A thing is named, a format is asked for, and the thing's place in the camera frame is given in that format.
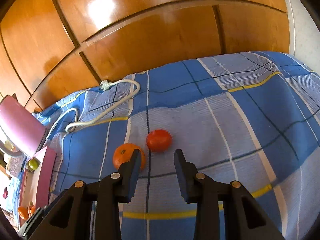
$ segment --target plaid tablecloth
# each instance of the plaid tablecloth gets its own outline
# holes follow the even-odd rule
[[[100,124],[66,134],[75,115],[70,112],[54,130],[48,141],[58,153],[51,200],[77,180],[91,183],[115,172],[114,150],[135,143],[147,165],[131,203],[119,207],[122,238],[193,239],[196,206],[184,203],[173,163],[174,150],[181,148],[187,161],[216,181],[241,181],[286,239],[307,233],[320,212],[315,72],[288,54],[246,52],[180,61],[126,78],[139,82],[140,92]],[[78,91],[36,117],[50,127],[76,107],[87,121],[132,90],[121,83],[104,93]],[[162,154],[145,145],[156,129],[173,137]],[[223,210],[220,215],[223,224]]]

